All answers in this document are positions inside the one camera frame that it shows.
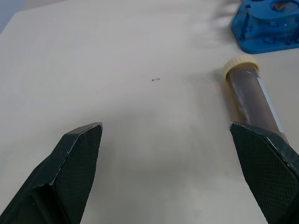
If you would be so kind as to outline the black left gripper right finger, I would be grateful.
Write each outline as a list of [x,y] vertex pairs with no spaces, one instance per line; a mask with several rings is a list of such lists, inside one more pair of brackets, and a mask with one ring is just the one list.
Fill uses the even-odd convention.
[[299,154],[279,135],[231,123],[243,176],[268,224],[299,224]]

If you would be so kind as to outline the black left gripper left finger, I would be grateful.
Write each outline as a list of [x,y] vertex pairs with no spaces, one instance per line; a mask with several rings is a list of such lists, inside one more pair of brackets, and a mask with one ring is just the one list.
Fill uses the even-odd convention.
[[102,123],[62,136],[0,215],[0,224],[80,224],[93,186]]

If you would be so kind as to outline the brown tube with yellow cap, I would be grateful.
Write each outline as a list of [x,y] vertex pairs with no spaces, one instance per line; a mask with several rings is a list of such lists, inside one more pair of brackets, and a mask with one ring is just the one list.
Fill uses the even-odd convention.
[[253,56],[240,55],[224,65],[223,75],[232,93],[240,121],[276,133],[287,142],[259,71],[259,65]]

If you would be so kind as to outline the blue plastic rack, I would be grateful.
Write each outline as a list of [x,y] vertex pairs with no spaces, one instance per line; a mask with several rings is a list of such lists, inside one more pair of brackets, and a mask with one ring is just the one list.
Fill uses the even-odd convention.
[[249,54],[299,48],[299,0],[240,0],[231,30]]

